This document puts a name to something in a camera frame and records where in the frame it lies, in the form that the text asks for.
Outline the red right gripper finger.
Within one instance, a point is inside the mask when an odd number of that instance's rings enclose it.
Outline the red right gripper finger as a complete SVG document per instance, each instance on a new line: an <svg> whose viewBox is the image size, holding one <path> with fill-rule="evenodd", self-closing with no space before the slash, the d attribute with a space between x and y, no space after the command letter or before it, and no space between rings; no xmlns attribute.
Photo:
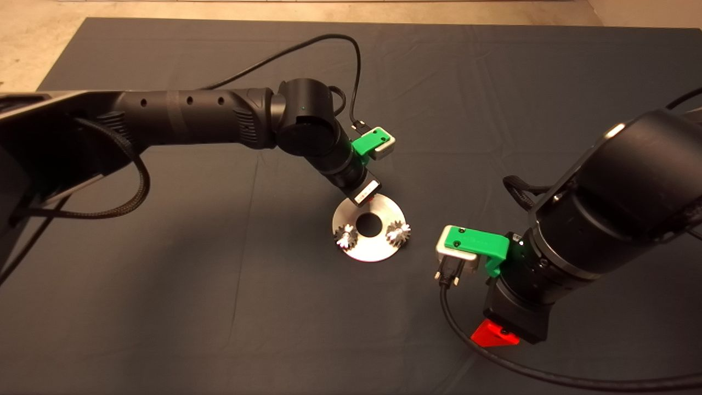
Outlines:
<svg viewBox="0 0 702 395"><path fill-rule="evenodd" d="M511 347L519 345L517 335L493 321L482 321L471 335L472 342L480 347Z"/></svg>

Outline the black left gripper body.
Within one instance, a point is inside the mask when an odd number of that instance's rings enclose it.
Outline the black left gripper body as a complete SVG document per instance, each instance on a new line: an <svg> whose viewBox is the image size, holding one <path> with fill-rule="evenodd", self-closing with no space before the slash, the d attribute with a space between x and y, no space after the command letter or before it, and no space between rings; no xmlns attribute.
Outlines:
<svg viewBox="0 0 702 395"><path fill-rule="evenodd" d="M368 168L363 168L358 179L339 187L356 207L363 207L381 190L382 183Z"/></svg>

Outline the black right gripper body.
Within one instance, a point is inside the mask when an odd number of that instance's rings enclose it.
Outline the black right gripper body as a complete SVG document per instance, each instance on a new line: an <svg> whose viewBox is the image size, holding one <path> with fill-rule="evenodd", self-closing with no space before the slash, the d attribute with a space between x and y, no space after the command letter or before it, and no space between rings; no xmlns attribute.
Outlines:
<svg viewBox="0 0 702 395"><path fill-rule="evenodd" d="M550 304L523 300L501 278L490 278L485 283L487 291L482 308L485 318L532 345L547 340Z"/></svg>

